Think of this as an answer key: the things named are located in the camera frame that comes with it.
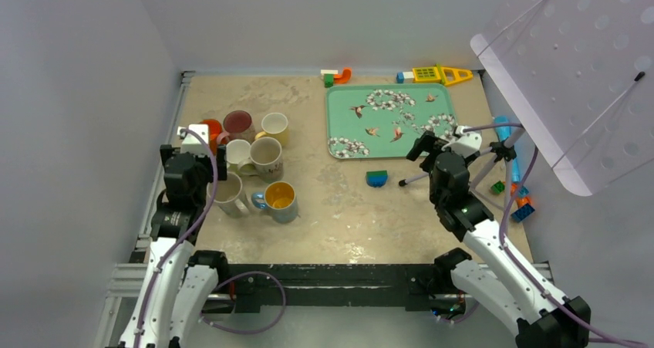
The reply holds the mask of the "seahorse cream mug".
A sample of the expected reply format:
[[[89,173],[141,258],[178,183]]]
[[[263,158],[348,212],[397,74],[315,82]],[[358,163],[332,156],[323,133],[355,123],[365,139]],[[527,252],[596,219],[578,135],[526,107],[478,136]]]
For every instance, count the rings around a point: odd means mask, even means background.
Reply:
[[[217,183],[212,201],[228,217],[243,218],[251,214],[242,179],[235,173],[228,172],[227,180]]]

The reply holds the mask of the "orange mug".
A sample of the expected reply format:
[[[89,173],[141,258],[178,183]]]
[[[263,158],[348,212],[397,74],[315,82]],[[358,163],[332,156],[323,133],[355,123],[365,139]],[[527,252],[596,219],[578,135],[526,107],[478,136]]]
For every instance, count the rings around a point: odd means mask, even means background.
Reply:
[[[202,120],[200,124],[205,124],[208,126],[209,146],[213,155],[216,155],[218,146],[225,145],[229,142],[229,133],[225,132],[221,123],[215,119],[205,119]]]

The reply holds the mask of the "light green faceted mug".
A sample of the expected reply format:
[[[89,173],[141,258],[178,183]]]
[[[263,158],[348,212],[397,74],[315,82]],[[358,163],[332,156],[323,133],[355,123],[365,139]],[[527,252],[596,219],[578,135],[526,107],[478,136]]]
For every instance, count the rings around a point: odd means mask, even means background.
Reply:
[[[225,160],[232,173],[253,176],[256,168],[250,160],[251,144],[246,140],[232,140],[226,145]]]

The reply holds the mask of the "pink glass mug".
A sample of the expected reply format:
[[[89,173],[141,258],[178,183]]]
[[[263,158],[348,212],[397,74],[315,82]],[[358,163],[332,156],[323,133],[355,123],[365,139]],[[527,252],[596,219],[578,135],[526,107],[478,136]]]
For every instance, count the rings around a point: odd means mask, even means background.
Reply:
[[[233,140],[255,140],[256,130],[251,115],[243,110],[230,112],[223,120],[222,131],[218,134],[218,144],[228,144]]]

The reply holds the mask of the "floral cream mug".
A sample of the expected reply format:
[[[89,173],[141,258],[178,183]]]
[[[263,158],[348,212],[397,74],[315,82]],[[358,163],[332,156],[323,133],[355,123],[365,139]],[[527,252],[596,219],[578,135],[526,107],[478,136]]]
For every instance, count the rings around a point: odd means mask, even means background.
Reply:
[[[261,137],[254,141],[249,157],[257,175],[265,182],[280,181],[284,175],[281,144],[272,137]]]

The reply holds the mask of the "blue-bottom mug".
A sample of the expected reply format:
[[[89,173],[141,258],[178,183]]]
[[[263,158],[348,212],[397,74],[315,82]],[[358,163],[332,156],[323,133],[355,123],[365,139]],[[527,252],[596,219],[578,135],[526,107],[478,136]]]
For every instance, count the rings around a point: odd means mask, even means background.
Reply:
[[[264,191],[251,195],[251,203],[279,224],[288,224],[298,217],[298,196],[285,181],[269,184]]]

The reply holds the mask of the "yellow mug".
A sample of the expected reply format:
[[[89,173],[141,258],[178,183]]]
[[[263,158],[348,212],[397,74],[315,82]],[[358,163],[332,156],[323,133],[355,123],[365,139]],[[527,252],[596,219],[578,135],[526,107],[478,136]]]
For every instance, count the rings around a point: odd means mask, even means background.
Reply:
[[[263,137],[276,139],[282,147],[286,147],[290,139],[288,118],[283,113],[269,113],[261,120],[261,132],[257,133],[255,140]]]

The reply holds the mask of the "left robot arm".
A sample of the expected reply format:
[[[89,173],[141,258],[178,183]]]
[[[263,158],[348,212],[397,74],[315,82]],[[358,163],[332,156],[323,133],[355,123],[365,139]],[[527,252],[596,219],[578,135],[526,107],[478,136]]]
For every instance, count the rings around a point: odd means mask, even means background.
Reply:
[[[225,152],[223,145],[216,157],[160,147],[164,188],[150,221],[147,269],[118,347],[184,346],[209,294],[229,286],[225,254],[194,251],[213,202],[207,188],[228,177]]]

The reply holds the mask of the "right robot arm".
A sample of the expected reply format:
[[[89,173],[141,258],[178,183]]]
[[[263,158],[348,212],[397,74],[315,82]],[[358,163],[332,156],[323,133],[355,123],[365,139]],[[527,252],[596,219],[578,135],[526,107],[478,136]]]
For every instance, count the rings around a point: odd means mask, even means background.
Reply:
[[[435,286],[469,294],[498,318],[519,347],[586,347],[591,309],[549,282],[502,233],[490,210],[472,192],[470,164],[486,152],[481,135],[459,126],[452,141],[427,131],[418,137],[408,160],[426,157],[420,167],[430,179],[430,202],[441,225],[486,263],[486,269],[462,249],[435,261]]]

